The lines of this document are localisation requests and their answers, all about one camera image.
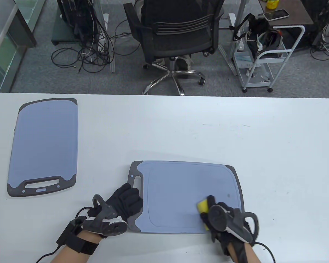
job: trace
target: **yellow sponge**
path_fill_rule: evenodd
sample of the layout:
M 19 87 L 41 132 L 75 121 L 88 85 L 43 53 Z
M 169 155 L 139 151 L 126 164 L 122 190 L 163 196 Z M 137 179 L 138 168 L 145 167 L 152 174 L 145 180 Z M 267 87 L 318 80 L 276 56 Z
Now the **yellow sponge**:
M 197 209 L 199 211 L 199 213 L 208 213 L 209 209 L 208 209 L 208 203 L 207 203 L 207 199 L 201 201 L 200 203 L 197 204 Z

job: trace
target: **yellow container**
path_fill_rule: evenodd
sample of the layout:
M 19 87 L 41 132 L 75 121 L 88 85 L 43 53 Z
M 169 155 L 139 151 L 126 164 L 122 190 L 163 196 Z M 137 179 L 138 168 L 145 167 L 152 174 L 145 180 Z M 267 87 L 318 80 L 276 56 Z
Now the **yellow container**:
M 279 5 L 279 0 L 268 0 L 266 7 L 270 10 L 276 9 Z

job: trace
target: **glove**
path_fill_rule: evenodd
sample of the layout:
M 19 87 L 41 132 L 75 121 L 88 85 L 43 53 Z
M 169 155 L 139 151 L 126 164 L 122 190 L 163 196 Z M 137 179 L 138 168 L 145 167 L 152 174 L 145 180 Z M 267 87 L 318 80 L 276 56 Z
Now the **glove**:
M 214 196 L 210 195 L 207 197 L 207 204 L 208 204 L 209 209 L 212 206 L 217 204 Z M 232 207 L 227 206 L 223 202 L 219 202 L 218 205 L 223 207 L 227 212 L 229 212 L 234 217 L 234 209 Z M 238 257 L 238 262 L 239 263 L 247 262 L 244 242 L 242 242 L 241 240 L 239 240 L 238 238 L 233 236 L 231 233 L 228 233 L 226 231 L 221 232 L 221 231 L 216 230 L 208 219 L 208 213 L 201 213 L 200 217 L 201 217 L 202 221 L 207 225 L 208 229 L 211 232 L 212 242 L 215 242 L 215 240 L 218 240 L 221 243 L 223 253 L 226 256 L 231 256 L 228 251 L 228 245 L 231 243 L 233 245 L 233 248 Z M 245 220 L 243 222 L 243 226 L 251 233 L 250 226 Z M 253 242 L 250 243 L 250 245 L 253 246 L 255 244 L 255 241 L 256 241 L 256 239 L 254 239 Z
M 139 189 L 132 188 L 130 184 L 125 183 L 118 188 L 106 203 L 113 207 L 117 212 L 117 216 L 121 216 L 124 221 L 130 216 L 133 216 L 140 212 L 143 207 L 143 199 L 139 196 Z M 88 216 L 96 217 L 101 211 L 101 206 L 98 205 L 92 209 L 89 209 Z

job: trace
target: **black bag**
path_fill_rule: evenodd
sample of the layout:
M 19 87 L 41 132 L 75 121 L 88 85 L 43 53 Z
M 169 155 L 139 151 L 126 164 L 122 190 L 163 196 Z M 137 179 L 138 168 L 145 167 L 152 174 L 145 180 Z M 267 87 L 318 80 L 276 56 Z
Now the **black bag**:
M 247 20 L 249 21 L 249 31 L 246 34 L 237 36 L 239 29 Z M 254 59 L 265 51 L 277 50 L 281 42 L 281 33 L 271 27 L 265 18 L 256 19 L 253 14 L 248 14 L 240 25 L 234 27 L 233 41 L 238 41 L 245 36 Z M 266 54 L 262 58 L 277 58 L 278 56 L 277 53 L 273 53 Z

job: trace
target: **table surface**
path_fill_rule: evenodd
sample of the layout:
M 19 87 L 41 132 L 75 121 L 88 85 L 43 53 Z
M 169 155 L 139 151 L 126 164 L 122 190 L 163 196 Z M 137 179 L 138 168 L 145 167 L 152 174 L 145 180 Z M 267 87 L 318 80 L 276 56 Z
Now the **table surface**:
M 69 189 L 12 198 L 7 175 L 19 107 L 78 101 L 78 173 Z M 232 165 L 258 241 L 277 262 L 329 262 L 329 99 L 0 93 L 0 262 L 35 262 L 94 194 L 105 199 L 135 160 Z M 263 263 L 266 250 L 255 246 Z M 126 233 L 90 262 L 222 262 L 209 235 Z
M 259 0 L 263 12 L 272 12 L 266 8 L 267 2 Z M 313 21 L 307 13 L 304 5 L 300 0 L 280 0 L 278 7 L 275 10 L 285 9 L 289 13 L 288 18 L 283 18 L 269 22 L 271 26 L 282 25 L 312 25 Z

